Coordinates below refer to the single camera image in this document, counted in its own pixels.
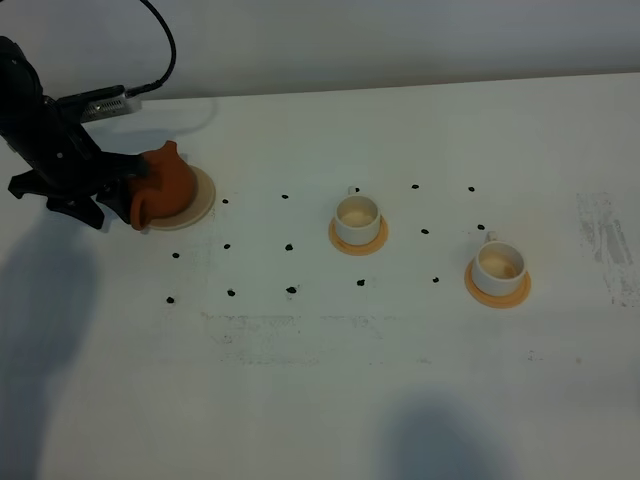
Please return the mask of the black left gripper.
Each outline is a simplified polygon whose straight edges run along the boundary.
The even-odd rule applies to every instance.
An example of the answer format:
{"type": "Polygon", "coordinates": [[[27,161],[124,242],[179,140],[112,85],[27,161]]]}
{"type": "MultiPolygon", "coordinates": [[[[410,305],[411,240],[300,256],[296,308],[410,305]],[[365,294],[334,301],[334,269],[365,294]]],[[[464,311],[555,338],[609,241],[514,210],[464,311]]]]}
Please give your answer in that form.
{"type": "Polygon", "coordinates": [[[11,178],[8,190],[20,199],[43,196],[46,207],[100,229],[105,205],[131,224],[131,194],[125,177],[146,177],[141,154],[106,152],[78,120],[49,97],[7,112],[7,144],[31,169],[11,178]]]}

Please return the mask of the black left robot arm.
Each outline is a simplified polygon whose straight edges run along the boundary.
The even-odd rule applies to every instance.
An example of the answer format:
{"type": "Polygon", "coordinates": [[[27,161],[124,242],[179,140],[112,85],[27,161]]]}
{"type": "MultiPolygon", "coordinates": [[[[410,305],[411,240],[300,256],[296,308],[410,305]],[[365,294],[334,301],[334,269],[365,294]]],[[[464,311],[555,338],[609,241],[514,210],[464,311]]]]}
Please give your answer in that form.
{"type": "Polygon", "coordinates": [[[55,100],[43,92],[40,79],[17,43],[1,38],[1,136],[30,170],[11,178],[8,190],[47,199],[46,207],[95,229],[104,223],[105,205],[131,222],[127,181],[144,177],[143,157],[106,152],[82,126],[90,104],[117,99],[116,85],[55,100]]]}

